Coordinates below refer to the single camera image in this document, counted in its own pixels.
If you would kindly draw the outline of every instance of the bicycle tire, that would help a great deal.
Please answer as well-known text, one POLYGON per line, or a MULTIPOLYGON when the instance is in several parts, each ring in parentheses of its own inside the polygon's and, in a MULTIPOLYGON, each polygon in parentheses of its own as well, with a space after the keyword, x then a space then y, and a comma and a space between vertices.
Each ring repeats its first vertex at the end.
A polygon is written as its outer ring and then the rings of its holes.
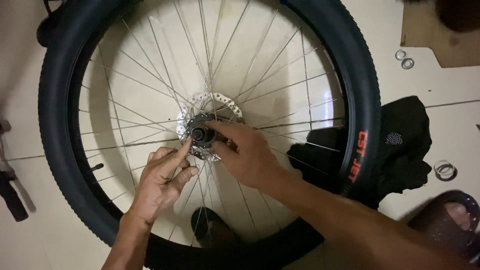
MULTIPOLYGON (((45 55, 40 76, 38 115, 48 164, 65 199, 82 222, 112 245, 122 212, 102 203, 106 196, 92 184, 79 136, 78 96, 93 50, 108 27, 139 0, 68 1, 45 55)), ((325 44, 347 93, 349 136, 339 178, 342 194, 358 197, 369 185, 380 129, 380 94, 366 42, 339 0, 282 0, 325 44)), ((167 241, 151 234, 145 265, 151 269, 278 269, 323 241, 302 219, 261 241, 235 249, 207 250, 167 241)))

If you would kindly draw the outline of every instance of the slipper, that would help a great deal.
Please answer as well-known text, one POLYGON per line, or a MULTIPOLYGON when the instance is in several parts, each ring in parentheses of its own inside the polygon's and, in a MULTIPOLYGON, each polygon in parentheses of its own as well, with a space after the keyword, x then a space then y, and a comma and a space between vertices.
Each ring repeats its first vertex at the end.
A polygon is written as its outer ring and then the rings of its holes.
POLYGON ((207 207, 197 208, 191 218, 195 238, 203 248, 225 248, 242 244, 233 230, 207 207))
POLYGON ((433 199, 420 213, 408 222, 408 226, 440 245, 465 255, 469 253, 479 224, 480 208, 475 199, 459 190, 447 191, 433 199), (445 209, 447 203, 460 203, 469 213, 469 227, 463 230, 445 209))

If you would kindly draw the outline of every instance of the hand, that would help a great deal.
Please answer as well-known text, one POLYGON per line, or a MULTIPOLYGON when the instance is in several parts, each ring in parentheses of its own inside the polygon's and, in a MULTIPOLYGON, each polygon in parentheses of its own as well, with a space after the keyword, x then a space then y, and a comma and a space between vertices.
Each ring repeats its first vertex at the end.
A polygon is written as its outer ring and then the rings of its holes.
POLYGON ((222 159, 228 172, 240 183, 262 190, 275 178, 289 175, 259 132, 238 123, 210 121, 206 124, 237 145, 235 152, 226 144, 216 141, 213 150, 222 159))
POLYGON ((156 152, 150 153, 132 206, 128 210, 130 215, 152 225, 163 210, 173 206, 185 184, 198 174, 198 168, 190 166, 185 159, 191 144, 192 139, 187 138, 180 150, 160 147, 156 152), (168 175, 178 167, 182 170, 173 179, 169 179, 168 175))

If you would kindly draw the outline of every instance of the bicycle handlebar grip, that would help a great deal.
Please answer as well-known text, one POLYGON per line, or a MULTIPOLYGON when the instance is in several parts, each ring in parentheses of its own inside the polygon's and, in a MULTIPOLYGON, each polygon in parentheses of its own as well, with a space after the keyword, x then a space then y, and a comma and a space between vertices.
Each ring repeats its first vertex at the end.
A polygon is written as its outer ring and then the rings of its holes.
POLYGON ((15 220, 17 222, 24 221, 28 218, 28 213, 18 197, 17 192, 9 182, 10 181, 5 180, 4 178, 0 179, 0 196, 5 200, 5 203, 15 220))

